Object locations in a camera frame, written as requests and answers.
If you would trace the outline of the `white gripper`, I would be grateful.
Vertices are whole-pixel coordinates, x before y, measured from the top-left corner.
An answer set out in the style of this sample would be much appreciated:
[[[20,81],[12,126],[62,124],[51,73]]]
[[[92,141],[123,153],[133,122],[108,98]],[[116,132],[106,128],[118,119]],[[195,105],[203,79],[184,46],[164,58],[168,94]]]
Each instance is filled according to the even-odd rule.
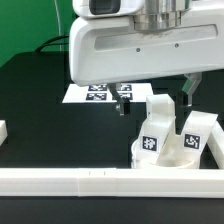
[[[119,82],[185,74],[184,107],[203,71],[224,68],[224,0],[72,0],[71,79],[80,86],[110,83],[121,116],[129,99]]]

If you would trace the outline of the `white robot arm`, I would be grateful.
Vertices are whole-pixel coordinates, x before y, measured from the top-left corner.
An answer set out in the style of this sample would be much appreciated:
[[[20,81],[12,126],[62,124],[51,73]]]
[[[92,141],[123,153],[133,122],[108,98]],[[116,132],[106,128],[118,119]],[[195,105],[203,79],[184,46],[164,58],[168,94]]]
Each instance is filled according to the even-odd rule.
[[[71,79],[106,84],[124,115],[124,81],[183,75],[191,97],[205,71],[224,68],[224,0],[72,0]]]

